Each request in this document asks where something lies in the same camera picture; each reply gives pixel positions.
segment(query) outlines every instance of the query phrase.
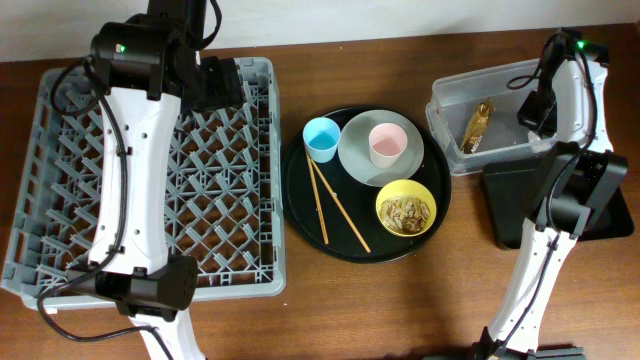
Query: wooden table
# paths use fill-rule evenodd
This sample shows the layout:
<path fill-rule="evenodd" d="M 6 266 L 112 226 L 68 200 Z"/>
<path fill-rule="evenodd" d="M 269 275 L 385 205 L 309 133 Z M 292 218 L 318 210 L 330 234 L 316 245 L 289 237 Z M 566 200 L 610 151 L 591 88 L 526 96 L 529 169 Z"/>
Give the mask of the wooden table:
<path fill-rule="evenodd" d="M 640 224 L 640 38 L 633 25 L 584 30 L 587 38 L 610 46 L 607 128 L 616 152 L 629 159 L 622 188 Z M 283 144 L 288 144 L 308 119 L 349 104 L 396 108 L 426 126 L 424 108 L 433 81 L 537 58 L 552 31 L 230 49 L 207 55 L 266 56 L 273 61 L 280 85 Z M 0 64 L 3 252 L 40 76 L 68 63 Z M 496 314 L 518 255 L 494 244 L 479 180 L 454 178 L 449 213 L 438 233 L 415 254 L 387 264 L 336 260 L 313 249 L 287 224 L 284 292 L 271 298 L 193 304 L 200 348 L 209 359 L 375 359 L 470 345 Z M 591 359 L 637 359 L 639 260 L 637 233 L 578 244 L 556 283 L 540 343 L 584 346 Z M 147 357 L 139 335 L 77 344 L 55 334 L 18 297 L 0 291 L 0 303 L 0 358 Z M 81 334 L 129 324 L 115 309 L 63 311 L 55 318 Z"/>

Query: pink cup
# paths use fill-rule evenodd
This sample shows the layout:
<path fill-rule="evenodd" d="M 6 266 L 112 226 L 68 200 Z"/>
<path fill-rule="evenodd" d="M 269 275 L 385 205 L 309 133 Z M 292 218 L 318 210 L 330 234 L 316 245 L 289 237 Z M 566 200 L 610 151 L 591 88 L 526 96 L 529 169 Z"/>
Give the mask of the pink cup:
<path fill-rule="evenodd" d="M 380 124 L 369 133 L 369 158 L 373 165 L 388 168 L 407 148 L 407 133 L 391 123 Z"/>

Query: food in bowl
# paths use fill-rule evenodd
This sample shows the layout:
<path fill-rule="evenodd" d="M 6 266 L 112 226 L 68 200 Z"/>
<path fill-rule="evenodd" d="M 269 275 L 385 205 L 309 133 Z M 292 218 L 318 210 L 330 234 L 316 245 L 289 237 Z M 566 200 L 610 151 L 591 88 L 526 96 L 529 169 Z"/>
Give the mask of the food in bowl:
<path fill-rule="evenodd" d="M 417 234 L 431 216 L 427 204 L 415 196 L 398 196 L 382 202 L 378 214 L 382 224 L 405 235 Z"/>

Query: wooden stick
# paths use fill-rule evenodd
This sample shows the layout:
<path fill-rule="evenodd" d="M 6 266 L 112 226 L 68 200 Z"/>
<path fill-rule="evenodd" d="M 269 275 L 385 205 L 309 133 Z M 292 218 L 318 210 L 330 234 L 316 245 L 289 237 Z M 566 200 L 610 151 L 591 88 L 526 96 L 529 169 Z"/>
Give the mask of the wooden stick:
<path fill-rule="evenodd" d="M 338 194 L 333 192 L 333 189 L 331 189 L 331 185 L 329 185 L 329 183 L 327 182 L 327 179 L 325 179 L 324 175 L 322 175 L 322 171 L 320 171 L 320 169 L 318 168 L 318 165 L 316 165 L 316 162 L 311 160 L 311 165 L 313 165 L 313 167 L 318 172 L 318 175 L 320 176 L 320 180 L 322 180 L 322 182 L 324 183 L 324 186 L 327 188 L 327 190 L 329 190 L 329 193 L 331 194 L 331 197 L 333 198 L 333 201 L 336 202 L 336 205 L 338 205 L 338 209 L 340 209 L 340 211 L 342 212 L 342 215 L 344 216 L 344 218 L 349 223 L 349 226 L 351 226 L 351 230 L 353 230 L 353 232 L 356 234 L 356 236 L 358 237 L 358 240 L 360 240 L 360 243 L 362 244 L 364 249 L 367 251 L 367 253 L 370 253 L 371 250 L 369 249 L 369 245 L 367 245 L 367 242 L 364 241 L 364 239 L 362 238 L 362 235 L 360 235 L 360 232 L 358 231 L 356 226 L 351 221 L 351 218 L 349 217 L 349 214 L 347 214 L 347 211 L 342 207 L 342 204 L 340 203 L 340 200 L 338 200 Z"/>
<path fill-rule="evenodd" d="M 305 153 L 307 153 L 307 165 L 309 165 L 309 176 L 311 176 L 311 185 L 313 186 L 313 196 L 316 198 L 316 207 L 318 208 L 318 218 L 320 219 L 320 228 L 322 228 L 322 237 L 324 238 L 324 244 L 329 245 L 329 237 L 327 236 L 327 228 L 324 225 L 324 216 L 322 215 L 322 204 L 320 203 L 320 197 L 318 196 L 318 186 L 316 185 L 316 176 L 313 174 L 313 167 L 311 167 L 311 158 L 309 157 L 309 152 L 307 149 L 304 149 Z"/>

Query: bowl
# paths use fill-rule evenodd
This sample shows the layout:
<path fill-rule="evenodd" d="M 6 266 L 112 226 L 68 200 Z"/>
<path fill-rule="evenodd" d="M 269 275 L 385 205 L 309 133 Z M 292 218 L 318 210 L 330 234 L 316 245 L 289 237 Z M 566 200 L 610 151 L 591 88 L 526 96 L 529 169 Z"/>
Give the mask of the bowl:
<path fill-rule="evenodd" d="M 429 209 L 429 212 L 431 213 L 431 216 L 429 216 L 429 220 L 427 220 L 427 223 L 424 225 L 424 228 L 415 234 L 403 234 L 403 233 L 393 231 L 388 227 L 386 227 L 382 222 L 382 219 L 380 219 L 380 209 L 382 208 L 382 203 L 387 199 L 392 199 L 392 198 L 401 197 L 401 196 L 417 197 L 420 201 L 424 202 L 427 205 L 427 209 Z M 419 182 L 416 182 L 413 180 L 403 179 L 403 180 L 392 181 L 387 185 L 385 185 L 380 190 L 380 192 L 378 193 L 378 197 L 376 198 L 376 215 L 378 216 L 378 220 L 380 221 L 382 226 L 384 226 L 384 228 L 387 229 L 387 231 L 389 231 L 393 235 L 401 236 L 401 237 L 412 237 L 412 236 L 418 236 L 418 235 L 424 234 L 427 230 L 429 230 L 429 228 L 431 227 L 431 225 L 433 225 L 433 222 L 436 219 L 436 209 L 437 209 L 436 201 L 433 198 L 433 195 L 431 195 L 431 192 L 429 191 L 429 189 L 427 189 L 424 185 L 420 184 Z"/>

